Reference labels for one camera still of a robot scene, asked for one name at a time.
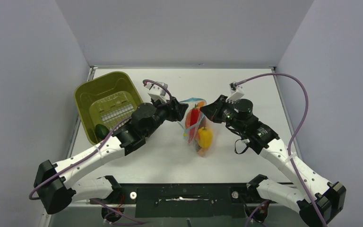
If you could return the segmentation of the red toy chili pepper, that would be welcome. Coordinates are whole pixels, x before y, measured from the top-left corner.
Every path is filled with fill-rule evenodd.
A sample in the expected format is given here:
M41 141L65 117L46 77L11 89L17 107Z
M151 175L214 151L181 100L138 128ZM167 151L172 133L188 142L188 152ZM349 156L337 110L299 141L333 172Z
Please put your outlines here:
M195 105L189 112L188 116L186 117L186 128L189 128L190 126L197 123L199 119L199 107Z

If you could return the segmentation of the toy watermelon slice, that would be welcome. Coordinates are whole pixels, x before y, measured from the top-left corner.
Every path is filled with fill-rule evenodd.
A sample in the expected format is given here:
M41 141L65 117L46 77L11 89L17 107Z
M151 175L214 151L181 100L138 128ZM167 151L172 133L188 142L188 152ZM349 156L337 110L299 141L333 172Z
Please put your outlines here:
M201 121L202 112L200 111L200 107L194 107L189 110L185 119L186 135L188 136L189 142L194 139Z

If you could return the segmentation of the yellow toy bell pepper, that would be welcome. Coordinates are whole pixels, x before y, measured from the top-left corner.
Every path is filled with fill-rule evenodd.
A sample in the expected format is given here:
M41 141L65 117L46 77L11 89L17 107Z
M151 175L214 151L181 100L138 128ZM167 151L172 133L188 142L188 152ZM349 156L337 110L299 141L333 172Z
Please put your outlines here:
M209 148L213 140L213 131L209 127L201 127L197 131L198 145L201 148Z

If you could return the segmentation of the clear zip top bag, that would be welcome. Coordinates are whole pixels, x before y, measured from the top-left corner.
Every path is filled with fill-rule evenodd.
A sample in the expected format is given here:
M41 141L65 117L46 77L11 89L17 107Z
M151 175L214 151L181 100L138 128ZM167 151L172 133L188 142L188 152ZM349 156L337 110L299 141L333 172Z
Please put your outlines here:
M208 156L215 150L219 129L201 112L201 108L207 105L207 101L192 97L180 103L188 106L182 121L179 122L183 129L184 140L189 149L198 156Z

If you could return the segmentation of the olive green plastic bin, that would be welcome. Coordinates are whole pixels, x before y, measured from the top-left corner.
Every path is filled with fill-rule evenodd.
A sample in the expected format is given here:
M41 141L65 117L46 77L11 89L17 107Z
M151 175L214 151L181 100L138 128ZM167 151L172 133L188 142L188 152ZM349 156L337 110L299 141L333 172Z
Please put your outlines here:
M111 130L143 103L130 77L121 71L83 83L76 89L74 100L86 137L92 145L102 140L96 135L97 125Z

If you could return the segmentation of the dark green toy avocado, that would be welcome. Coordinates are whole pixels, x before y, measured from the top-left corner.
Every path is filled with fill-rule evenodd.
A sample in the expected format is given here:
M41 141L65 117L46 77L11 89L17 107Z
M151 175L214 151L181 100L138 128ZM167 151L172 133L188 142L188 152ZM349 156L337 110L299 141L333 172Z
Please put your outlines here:
M100 140L104 140L109 132L110 130L105 125L97 124L95 126L95 135Z

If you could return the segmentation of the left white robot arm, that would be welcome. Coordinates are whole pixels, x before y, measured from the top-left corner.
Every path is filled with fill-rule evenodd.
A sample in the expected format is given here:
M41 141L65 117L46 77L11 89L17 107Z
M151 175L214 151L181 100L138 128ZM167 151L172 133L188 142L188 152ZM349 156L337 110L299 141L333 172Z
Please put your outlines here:
M48 214L56 214L74 201L103 199L114 196L120 185L111 175L96 179L84 177L97 168L118 158L127 156L144 146L165 121L180 122L188 109L173 97L169 104L158 101L142 103L123 120L122 126L110 132L107 137L91 148L62 161L42 162L37 170L34 190Z

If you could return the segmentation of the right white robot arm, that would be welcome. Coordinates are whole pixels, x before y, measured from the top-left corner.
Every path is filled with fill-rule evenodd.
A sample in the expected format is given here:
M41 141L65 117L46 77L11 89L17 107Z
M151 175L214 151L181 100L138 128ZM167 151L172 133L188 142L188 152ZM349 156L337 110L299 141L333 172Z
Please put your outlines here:
M247 187L251 201L274 201L297 212L306 225L323 227L343 209L346 188L332 183L307 166L288 149L279 135L253 114L253 103L239 99L229 103L221 95L200 111L213 123L225 123L248 148L263 157L286 176L294 188L277 183L265 175L257 175Z

